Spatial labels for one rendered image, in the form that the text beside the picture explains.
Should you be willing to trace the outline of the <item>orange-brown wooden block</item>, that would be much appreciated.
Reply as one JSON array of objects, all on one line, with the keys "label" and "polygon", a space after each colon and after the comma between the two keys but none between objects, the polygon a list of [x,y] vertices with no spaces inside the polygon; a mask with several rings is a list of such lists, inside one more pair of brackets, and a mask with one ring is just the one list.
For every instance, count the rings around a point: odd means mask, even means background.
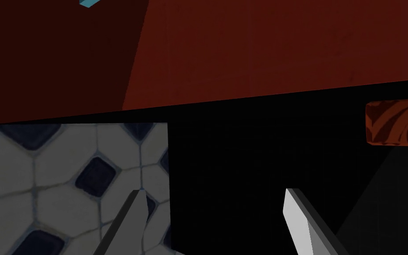
[{"label": "orange-brown wooden block", "polygon": [[365,120],[367,143],[408,146],[408,99],[372,101],[366,105]]}]

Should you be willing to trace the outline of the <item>dark red table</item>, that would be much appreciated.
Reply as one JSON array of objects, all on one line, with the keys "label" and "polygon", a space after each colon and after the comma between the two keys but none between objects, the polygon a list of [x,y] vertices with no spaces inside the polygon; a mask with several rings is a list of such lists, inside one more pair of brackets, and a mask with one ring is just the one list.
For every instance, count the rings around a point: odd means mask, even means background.
[{"label": "dark red table", "polygon": [[408,80],[408,0],[0,0],[0,123]]}]

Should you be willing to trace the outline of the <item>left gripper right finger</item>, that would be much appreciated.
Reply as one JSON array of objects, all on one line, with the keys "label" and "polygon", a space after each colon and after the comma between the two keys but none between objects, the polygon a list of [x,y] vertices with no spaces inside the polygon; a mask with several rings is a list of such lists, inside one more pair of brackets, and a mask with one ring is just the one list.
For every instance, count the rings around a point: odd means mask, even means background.
[{"label": "left gripper right finger", "polygon": [[283,216],[298,255],[349,255],[299,189],[285,189]]}]

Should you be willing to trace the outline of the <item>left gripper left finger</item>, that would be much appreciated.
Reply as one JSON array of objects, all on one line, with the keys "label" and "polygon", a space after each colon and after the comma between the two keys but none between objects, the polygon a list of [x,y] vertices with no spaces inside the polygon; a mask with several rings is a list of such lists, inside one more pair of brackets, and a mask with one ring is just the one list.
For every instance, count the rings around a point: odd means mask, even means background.
[{"label": "left gripper left finger", "polygon": [[93,255],[139,255],[147,218],[146,192],[133,190]]}]

